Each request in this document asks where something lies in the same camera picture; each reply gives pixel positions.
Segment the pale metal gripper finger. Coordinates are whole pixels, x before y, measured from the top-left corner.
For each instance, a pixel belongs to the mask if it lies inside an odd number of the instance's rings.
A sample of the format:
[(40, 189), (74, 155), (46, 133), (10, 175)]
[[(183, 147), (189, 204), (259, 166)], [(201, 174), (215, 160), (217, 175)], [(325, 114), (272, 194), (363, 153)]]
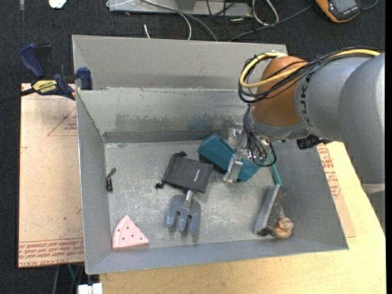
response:
[(241, 126), (232, 126), (229, 130), (229, 145), (236, 153), (242, 153), (246, 147), (246, 135)]
[(239, 173), (243, 167), (241, 158), (237, 155), (232, 155), (226, 174), (223, 177), (223, 182), (234, 183), (237, 182)]

